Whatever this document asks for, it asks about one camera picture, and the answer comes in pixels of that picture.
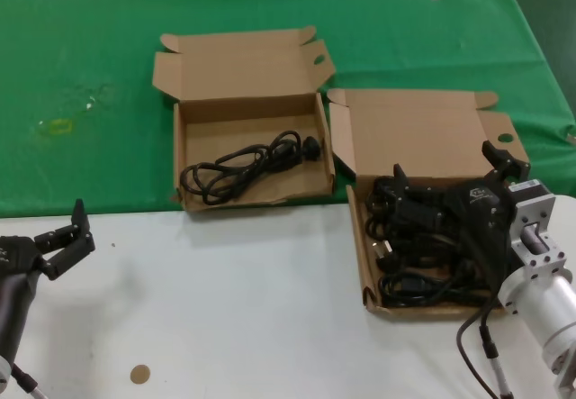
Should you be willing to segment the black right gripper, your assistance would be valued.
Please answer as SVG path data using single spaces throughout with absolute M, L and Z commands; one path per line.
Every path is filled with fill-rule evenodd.
M 527 180 L 531 166 L 490 141 L 481 152 L 492 165 L 484 177 L 443 188 L 414 186 L 400 164 L 393 166 L 395 217 L 429 231 L 439 231 L 445 222 L 445 206 L 456 218 L 460 249 L 480 270 L 490 290 L 500 289 L 509 273 L 512 220 L 508 180 Z

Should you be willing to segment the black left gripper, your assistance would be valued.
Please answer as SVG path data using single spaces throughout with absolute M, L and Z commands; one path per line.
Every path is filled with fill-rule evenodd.
M 82 199 L 75 202 L 71 224 L 30 237 L 1 238 L 1 278 L 43 273 L 53 281 L 95 250 L 90 222 Z M 56 252 L 50 259 L 42 255 Z

